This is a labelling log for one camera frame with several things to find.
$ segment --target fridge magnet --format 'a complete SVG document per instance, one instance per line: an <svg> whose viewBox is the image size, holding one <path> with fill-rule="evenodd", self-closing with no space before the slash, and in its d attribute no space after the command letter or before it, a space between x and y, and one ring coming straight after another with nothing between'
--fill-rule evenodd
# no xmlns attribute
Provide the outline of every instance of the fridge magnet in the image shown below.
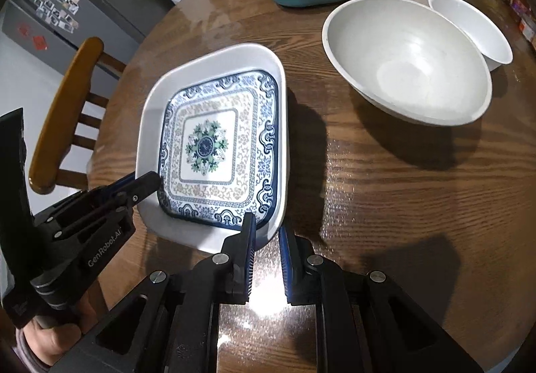
<svg viewBox="0 0 536 373"><path fill-rule="evenodd" d="M64 29L65 31L68 31L69 33L72 33L74 31L72 26L68 22L65 22L65 21L60 20L60 22L58 23L58 26L60 26L60 28Z"/></svg>
<svg viewBox="0 0 536 373"><path fill-rule="evenodd" d="M48 49L47 41L44 36L34 36L33 41L37 51L46 51Z"/></svg>
<svg viewBox="0 0 536 373"><path fill-rule="evenodd" d="M78 12L78 6L76 4L70 4L69 12L71 12L73 15L76 15L76 12Z"/></svg>
<svg viewBox="0 0 536 373"><path fill-rule="evenodd" d="M65 21L67 21L70 25L72 25L72 28L79 27L79 24L71 17L71 15L67 15L65 17Z"/></svg>

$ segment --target blue and white porcelain plate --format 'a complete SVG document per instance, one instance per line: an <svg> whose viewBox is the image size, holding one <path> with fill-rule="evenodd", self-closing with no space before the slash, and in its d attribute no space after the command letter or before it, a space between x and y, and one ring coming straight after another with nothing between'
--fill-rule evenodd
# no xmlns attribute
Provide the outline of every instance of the blue and white porcelain plate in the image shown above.
<svg viewBox="0 0 536 373"><path fill-rule="evenodd" d="M245 212L257 228L277 203L278 88L264 71L190 86L165 109L158 200L172 217L238 229Z"/></svg>

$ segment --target wooden chair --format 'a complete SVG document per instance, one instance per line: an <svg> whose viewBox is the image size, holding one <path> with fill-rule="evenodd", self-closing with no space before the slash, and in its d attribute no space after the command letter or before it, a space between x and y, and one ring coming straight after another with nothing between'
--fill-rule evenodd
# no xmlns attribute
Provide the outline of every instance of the wooden chair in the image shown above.
<svg viewBox="0 0 536 373"><path fill-rule="evenodd" d="M118 76L125 69L124 63L104 52L104 44L99 38L89 38L82 43L50 106L31 160L28 180L36 193L49 194L56 184L87 189L85 173L60 169L60 164L72 145L91 151L95 148L95 140L78 136L75 131L78 123L100 128L100 119L82 113L86 101L103 108L108 104L108 99L89 91L97 63L115 70Z"/></svg>

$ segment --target wooden table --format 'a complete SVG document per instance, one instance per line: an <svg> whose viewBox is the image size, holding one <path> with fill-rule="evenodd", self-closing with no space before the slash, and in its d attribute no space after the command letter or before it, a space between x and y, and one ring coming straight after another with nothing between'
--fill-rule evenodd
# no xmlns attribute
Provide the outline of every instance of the wooden table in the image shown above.
<svg viewBox="0 0 536 373"><path fill-rule="evenodd" d="M503 31L514 62L492 74L481 120L428 128L370 105L337 74L321 42L335 6L182 0L144 40L104 117L92 187L135 168L141 110L170 69L259 42L283 62L289 91L296 232L344 269L384 270L482 365L501 361L536 319L536 60L499 0L466 0ZM114 305L152 270L205 255L137 232L100 281ZM257 253L246 306L221 309L219 371L315 371L314 315L283 295L277 238Z"/></svg>

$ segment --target gray refrigerator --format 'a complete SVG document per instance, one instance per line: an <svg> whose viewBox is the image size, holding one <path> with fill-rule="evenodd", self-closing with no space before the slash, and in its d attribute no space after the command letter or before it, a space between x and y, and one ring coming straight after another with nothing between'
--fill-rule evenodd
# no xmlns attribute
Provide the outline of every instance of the gray refrigerator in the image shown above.
<svg viewBox="0 0 536 373"><path fill-rule="evenodd" d="M85 39L99 37L105 52L130 61L171 0L9 0L2 31L61 74ZM110 98L117 77L97 65L91 90Z"/></svg>

